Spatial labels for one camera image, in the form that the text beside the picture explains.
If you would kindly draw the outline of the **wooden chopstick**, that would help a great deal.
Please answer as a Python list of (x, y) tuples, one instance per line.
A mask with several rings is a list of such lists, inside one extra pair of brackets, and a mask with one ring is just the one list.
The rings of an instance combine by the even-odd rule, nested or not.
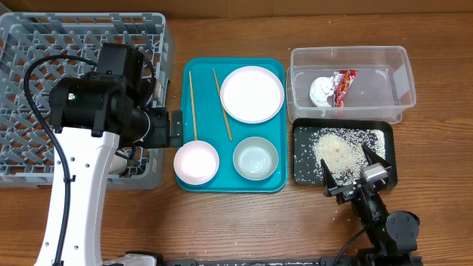
[(224, 118), (224, 121), (225, 121), (225, 126), (226, 126), (226, 129), (227, 129), (227, 133), (228, 133), (228, 139), (229, 139), (229, 141), (233, 141), (231, 128), (230, 128), (230, 125), (229, 125), (229, 122), (228, 122), (228, 116), (227, 116), (226, 110), (223, 106), (222, 99), (221, 99), (220, 83), (218, 81), (218, 77), (217, 77), (217, 73), (216, 73), (215, 68), (213, 68), (212, 70), (213, 70), (213, 74), (214, 74), (214, 80), (215, 80), (217, 92), (218, 92), (219, 99), (220, 99), (220, 105), (221, 105), (221, 108), (222, 108), (222, 115), (223, 115), (223, 118)]
[(194, 99), (194, 86), (193, 86), (193, 78), (191, 71), (188, 73), (188, 78), (189, 78), (189, 90), (190, 90), (190, 96), (191, 96), (191, 114), (192, 114), (192, 120), (193, 120), (193, 131), (194, 131), (194, 140), (198, 140), (198, 133), (197, 133), (197, 117), (196, 117), (196, 111), (195, 111), (195, 99)]

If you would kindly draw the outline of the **grey-green bowl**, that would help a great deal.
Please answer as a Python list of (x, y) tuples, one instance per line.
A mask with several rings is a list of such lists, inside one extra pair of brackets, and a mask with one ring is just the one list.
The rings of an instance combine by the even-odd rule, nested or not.
[(279, 154), (274, 144), (263, 137), (248, 137), (234, 149), (233, 164), (237, 173), (247, 180), (260, 181), (271, 176)]

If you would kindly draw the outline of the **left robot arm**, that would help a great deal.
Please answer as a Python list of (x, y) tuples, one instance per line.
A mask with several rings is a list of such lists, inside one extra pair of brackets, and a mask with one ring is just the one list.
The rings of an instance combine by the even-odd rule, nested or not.
[(106, 43), (80, 78), (62, 78), (41, 125), (54, 146), (54, 176), (38, 265), (102, 265), (101, 224), (107, 180), (118, 149), (183, 144), (183, 113), (151, 108), (150, 60), (125, 44)]

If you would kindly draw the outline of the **white napkin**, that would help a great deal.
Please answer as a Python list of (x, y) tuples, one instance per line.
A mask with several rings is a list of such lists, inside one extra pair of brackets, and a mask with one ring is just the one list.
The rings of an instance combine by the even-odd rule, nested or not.
[(317, 107), (331, 107), (328, 98), (332, 97), (334, 92), (333, 77), (319, 77), (310, 85), (309, 96)]

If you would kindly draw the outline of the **white rice grains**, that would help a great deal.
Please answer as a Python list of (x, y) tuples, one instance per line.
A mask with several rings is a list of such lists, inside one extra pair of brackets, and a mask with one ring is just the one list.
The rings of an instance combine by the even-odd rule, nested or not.
[(316, 128), (298, 126), (293, 132), (293, 178), (299, 184), (322, 185), (325, 161), (339, 185), (360, 177), (367, 166), (362, 145), (386, 157), (385, 136), (378, 129)]

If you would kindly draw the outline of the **red snack wrapper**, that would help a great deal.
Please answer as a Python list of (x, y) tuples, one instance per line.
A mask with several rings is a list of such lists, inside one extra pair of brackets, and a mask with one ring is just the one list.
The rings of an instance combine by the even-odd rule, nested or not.
[(335, 72), (335, 94), (333, 98), (334, 107), (344, 106), (344, 98), (357, 73), (358, 71), (356, 69), (341, 69), (338, 72)]

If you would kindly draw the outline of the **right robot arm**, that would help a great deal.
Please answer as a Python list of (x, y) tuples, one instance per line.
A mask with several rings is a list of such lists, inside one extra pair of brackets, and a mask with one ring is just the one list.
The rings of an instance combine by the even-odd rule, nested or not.
[[(379, 191), (389, 185), (393, 167), (369, 147), (361, 147), (368, 166), (360, 170), (360, 177), (349, 185), (337, 184), (326, 162), (321, 161), (324, 195), (335, 197), (339, 205), (349, 202), (362, 224), (362, 229), (332, 258), (332, 264), (421, 265), (422, 258), (412, 256), (418, 249), (420, 219), (409, 211), (387, 210)], [(364, 233), (372, 247), (344, 259), (346, 249)]]

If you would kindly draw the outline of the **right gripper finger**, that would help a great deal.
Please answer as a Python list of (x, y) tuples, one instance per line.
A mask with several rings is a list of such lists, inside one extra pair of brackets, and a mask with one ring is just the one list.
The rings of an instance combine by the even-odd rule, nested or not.
[(372, 149), (370, 149), (368, 146), (362, 144), (361, 148), (363, 150), (363, 153), (365, 155), (365, 158), (368, 162), (368, 165), (374, 165), (376, 163), (380, 163), (385, 169), (391, 169), (391, 165), (382, 157), (378, 156)]
[(337, 189), (337, 182), (334, 180), (326, 162), (321, 159), (321, 168), (323, 174), (323, 195), (326, 197), (332, 197), (333, 191)]

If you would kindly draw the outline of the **white cup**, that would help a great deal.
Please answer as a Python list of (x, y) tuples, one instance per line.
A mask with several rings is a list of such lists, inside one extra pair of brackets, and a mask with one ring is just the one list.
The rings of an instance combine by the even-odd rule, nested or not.
[(128, 162), (126, 159), (115, 155), (110, 165), (109, 174), (121, 174), (126, 170), (127, 165)]

